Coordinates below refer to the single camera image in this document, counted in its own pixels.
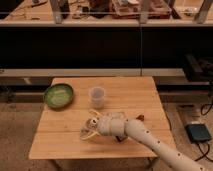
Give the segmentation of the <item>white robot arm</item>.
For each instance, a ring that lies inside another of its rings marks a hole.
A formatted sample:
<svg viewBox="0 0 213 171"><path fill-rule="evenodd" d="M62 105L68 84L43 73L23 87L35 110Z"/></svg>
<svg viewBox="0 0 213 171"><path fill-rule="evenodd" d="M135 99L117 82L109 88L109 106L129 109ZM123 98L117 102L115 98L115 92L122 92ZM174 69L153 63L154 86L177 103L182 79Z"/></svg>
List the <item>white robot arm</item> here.
<svg viewBox="0 0 213 171"><path fill-rule="evenodd" d="M100 113L93 109L89 113L92 117L81 128L81 140L96 135L114 136L119 140L131 138L152 150L174 171L208 171L203 165L156 138L145 126L141 115L127 118L123 112Z"/></svg>

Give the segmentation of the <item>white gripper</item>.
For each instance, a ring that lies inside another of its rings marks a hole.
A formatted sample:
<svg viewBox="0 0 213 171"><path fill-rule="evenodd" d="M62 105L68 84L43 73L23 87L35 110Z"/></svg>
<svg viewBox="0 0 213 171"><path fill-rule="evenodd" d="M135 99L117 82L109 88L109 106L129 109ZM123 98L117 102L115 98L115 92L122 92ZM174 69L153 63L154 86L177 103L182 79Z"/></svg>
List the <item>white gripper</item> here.
<svg viewBox="0 0 213 171"><path fill-rule="evenodd" d="M115 135L116 134L116 129L118 126L118 121L115 118L114 115L112 114L106 114L103 115L94 110L94 109L89 109L88 110L91 115L94 117L99 118L98 124L97 124L97 131L98 132L88 132L87 134L81 134L80 139L81 140L88 140L96 135L103 135L103 136L110 136L110 135Z"/></svg>

